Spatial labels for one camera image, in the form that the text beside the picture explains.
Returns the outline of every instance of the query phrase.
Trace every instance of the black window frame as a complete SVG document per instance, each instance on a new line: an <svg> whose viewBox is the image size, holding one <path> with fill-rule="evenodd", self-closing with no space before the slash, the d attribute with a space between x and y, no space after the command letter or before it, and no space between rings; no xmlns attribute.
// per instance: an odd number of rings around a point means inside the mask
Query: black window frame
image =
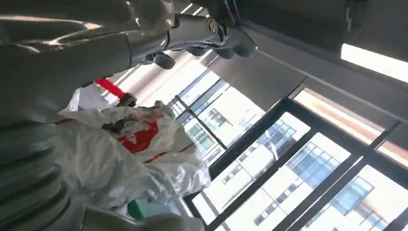
<svg viewBox="0 0 408 231"><path fill-rule="evenodd" d="M198 118L198 114L212 103L206 103L206 100L212 96L212 93L220 89L223 84L225 84L225 82L220 79L191 105L186 105L185 103L183 104L180 97L176 97L175 99L180 101L181 104L186 107L186 110L178 116L179 121L183 123L187 119L191 118L200 120ZM255 124L246 129L247 132L242 137L237 139L235 143L229 145L229 147L224 145L215 134L211 134L225 150L224 154L222 154L221 157L209 168L212 179L215 179L232 162L240 160L239 157L242 156L242 154L259 137L267 132L267 130L270 129L285 112L292 114L294 117L310 126L310 131L308 131L300 140L290 147L278 161L269 166L268 169L261 176L259 176L259 178L257 178L252 185L247 187L241 195L235 198L235 200L230 203L222 213L218 213L217 211L213 210L217 217L210 224L206 225L206 230L213 231L219 226L223 226L223 228L227 231L230 230L225 224L227 218L232 215L243 203L245 203L260 187L262 187L262 185L271 176L273 176L280 167L289 163L291 157L301 150L302 147L306 145L317 133L321 133L328 139L340 145L351 153L351 155L340 163L326 179L316 186L314 191L291 213L289 213L288 216L284 218L272 231L301 230L309 221L313 219L316 214L321 212L326 205L329 205L330 200L333 199L348 183L350 183L353 178L357 176L359 171L367 165L370 165L377 171L381 172L403 188L408 189L408 178L405 177L407 176L407 170L375 152L377 148L386 140L390 132L396 126L398 126L399 123L396 123L390 128L386 129L377 139L372 142L371 145L366 146L345 131L337 128L335 125L293 101L292 96L285 97L278 102ZM192 200L199 193L200 192L197 192L184 198L187 206L197 218L201 218L201 215L194 206ZM407 217L408 212L402 213L399 217L397 217L397 219L395 219L395 221L391 222L387 228L385 228L385 231L388 231L388 227L397 227L397 229L394 229L393 231L403 230L404 226L401 224L406 224L404 219Z"/></svg>

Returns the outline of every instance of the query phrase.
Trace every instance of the building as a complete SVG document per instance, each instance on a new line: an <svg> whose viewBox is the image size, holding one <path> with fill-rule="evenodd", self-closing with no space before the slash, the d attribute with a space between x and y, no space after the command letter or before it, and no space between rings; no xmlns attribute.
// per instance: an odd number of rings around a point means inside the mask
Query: building
<svg viewBox="0 0 408 231"><path fill-rule="evenodd" d="M210 87L208 83L216 82L213 75L211 78L184 95L184 99L189 103L197 100L206 91L205 87ZM199 107L198 119L229 147L265 112L227 83L217 92L216 97ZM383 131L311 91L304 90L296 100L363 143L371 143ZM225 149L198 119L190 116L183 125L210 165ZM289 113L267 129L209 188L193 199L205 222L211 223L309 129ZM385 143L379 151L388 156L393 153L402 160L399 163L408 159L407 152L399 152L391 143ZM217 230L272 230L349 155L347 150L318 133ZM408 206L385 196L388 192L402 198L408 196L407 190L366 167L303 230L381 231Z"/></svg>

